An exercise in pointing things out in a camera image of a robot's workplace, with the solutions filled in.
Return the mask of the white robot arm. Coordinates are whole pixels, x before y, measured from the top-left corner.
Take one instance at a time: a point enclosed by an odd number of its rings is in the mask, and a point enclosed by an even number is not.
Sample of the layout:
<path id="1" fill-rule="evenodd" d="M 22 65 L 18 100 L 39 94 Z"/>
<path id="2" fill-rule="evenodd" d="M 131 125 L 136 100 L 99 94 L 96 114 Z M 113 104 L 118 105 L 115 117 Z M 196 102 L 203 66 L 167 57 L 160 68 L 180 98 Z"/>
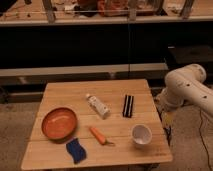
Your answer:
<path id="1" fill-rule="evenodd" d="M 206 71 L 201 65 L 190 64 L 172 70 L 164 80 L 165 88 L 158 95 L 163 110 L 175 110 L 188 100 L 213 118 L 213 90 L 203 84 Z"/>

